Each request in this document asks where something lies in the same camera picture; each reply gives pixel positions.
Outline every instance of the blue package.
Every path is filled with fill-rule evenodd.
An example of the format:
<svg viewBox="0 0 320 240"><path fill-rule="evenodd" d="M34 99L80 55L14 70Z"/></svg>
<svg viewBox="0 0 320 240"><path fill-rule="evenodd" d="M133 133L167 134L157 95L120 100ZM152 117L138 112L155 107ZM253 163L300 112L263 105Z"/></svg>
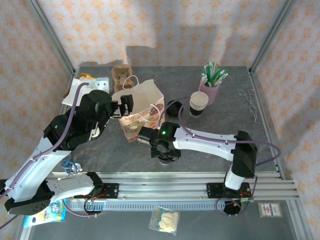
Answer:
<svg viewBox="0 0 320 240"><path fill-rule="evenodd" d="M25 216L23 227L28 228L50 222L64 222L67 210L62 201L63 200L54 201L43 211L32 216Z"/></svg>

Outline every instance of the pink cup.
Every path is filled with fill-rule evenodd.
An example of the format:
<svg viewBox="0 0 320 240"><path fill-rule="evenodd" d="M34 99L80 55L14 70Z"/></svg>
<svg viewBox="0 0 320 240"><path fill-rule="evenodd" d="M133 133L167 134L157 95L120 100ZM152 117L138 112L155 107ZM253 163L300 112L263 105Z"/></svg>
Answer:
<svg viewBox="0 0 320 240"><path fill-rule="evenodd" d="M207 105L211 105L215 102L219 87L220 87L220 85L215 86L215 87L208 87L204 84L203 81L200 81L199 91L207 94L209 97L209 101L208 101Z"/></svg>

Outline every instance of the paper bag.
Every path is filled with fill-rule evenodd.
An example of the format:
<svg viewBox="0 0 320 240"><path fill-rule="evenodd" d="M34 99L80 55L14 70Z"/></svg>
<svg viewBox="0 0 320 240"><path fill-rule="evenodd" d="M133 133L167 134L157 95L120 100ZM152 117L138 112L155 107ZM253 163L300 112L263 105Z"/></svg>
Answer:
<svg viewBox="0 0 320 240"><path fill-rule="evenodd" d="M120 102L122 95L129 94L133 97L132 113L119 119L119 122L126 139L132 142L138 138L138 133L142 127L157 128L160 114L165 108L165 100L164 95L157 88L153 79L116 92L112 95L112 100ZM164 121L165 115L162 116L161 124Z"/></svg>

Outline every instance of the paper bag handle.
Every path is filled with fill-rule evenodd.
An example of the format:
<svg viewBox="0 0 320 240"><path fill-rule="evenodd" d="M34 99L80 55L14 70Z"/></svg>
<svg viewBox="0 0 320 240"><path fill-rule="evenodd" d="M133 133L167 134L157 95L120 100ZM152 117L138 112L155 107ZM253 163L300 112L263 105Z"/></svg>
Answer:
<svg viewBox="0 0 320 240"><path fill-rule="evenodd" d="M138 79L138 77L137 77L136 75L130 75L130 76L128 76L128 77L124 80L123 85L122 85L122 89L125 89L126 81L127 81L130 77L135 77L136 82L138 83L138 85L140 84L140 83L139 83L139 79Z"/></svg>
<svg viewBox="0 0 320 240"><path fill-rule="evenodd" d="M160 117L160 115L161 115L160 110L159 110L155 105L153 105L153 104L150 104L150 106L154 107L154 108L158 111L159 117ZM137 113L137 114L140 116L140 118L142 118L143 120L145 120L145 121L148 122L148 123L157 123L157 122L159 121L159 119L156 120L156 121L149 121L149 120L145 119L143 116L141 116L139 113Z"/></svg>

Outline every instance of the black cup lid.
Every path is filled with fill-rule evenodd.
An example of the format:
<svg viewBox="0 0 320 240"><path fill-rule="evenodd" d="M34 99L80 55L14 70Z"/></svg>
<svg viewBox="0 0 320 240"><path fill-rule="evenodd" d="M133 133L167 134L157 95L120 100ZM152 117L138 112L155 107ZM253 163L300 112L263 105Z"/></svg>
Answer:
<svg viewBox="0 0 320 240"><path fill-rule="evenodd" d="M178 113L179 113L179 109L181 108L182 103L179 101L176 101L174 104L172 104L170 107L167 108L166 113L170 116L170 117L178 117Z"/></svg>

